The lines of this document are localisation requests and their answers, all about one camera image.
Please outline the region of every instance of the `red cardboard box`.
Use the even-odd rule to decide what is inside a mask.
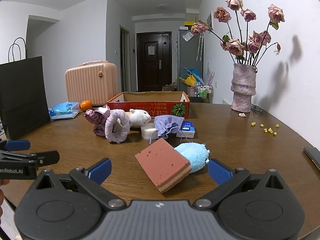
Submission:
[[[172,114],[176,116],[189,117],[190,100],[185,92],[121,92],[108,101],[110,109],[146,110],[150,116]]]

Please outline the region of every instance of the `blue gripper pad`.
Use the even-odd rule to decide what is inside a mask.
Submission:
[[[233,172],[231,170],[223,167],[220,163],[213,159],[211,159],[208,163],[208,173],[219,186],[231,179],[233,176]]]
[[[7,141],[5,149],[9,152],[29,150],[30,142],[28,140]]]
[[[86,169],[85,175],[89,179],[92,179],[94,182],[101,185],[101,183],[104,182],[111,174],[111,168],[111,160],[109,158],[104,158]]]

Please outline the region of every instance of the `small cardboard box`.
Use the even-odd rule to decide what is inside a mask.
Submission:
[[[187,138],[194,138],[195,137],[195,127],[193,126],[192,122],[183,121],[181,125],[181,130],[177,132],[176,137],[187,137]]]
[[[152,117],[164,114],[189,117],[190,100],[185,92],[121,92],[108,101],[110,109],[146,110]]]

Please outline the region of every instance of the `hand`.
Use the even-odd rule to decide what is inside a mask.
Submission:
[[[4,179],[1,183],[1,185],[7,185],[8,183],[10,182],[9,179]],[[0,190],[0,206],[2,205],[3,203],[3,200],[4,200],[4,194],[3,194],[3,191]],[[2,216],[2,208],[0,207],[0,217]]]

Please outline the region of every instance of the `pink sponge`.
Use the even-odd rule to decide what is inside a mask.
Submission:
[[[189,160],[162,138],[135,156],[153,184],[162,193],[178,184],[191,172]]]

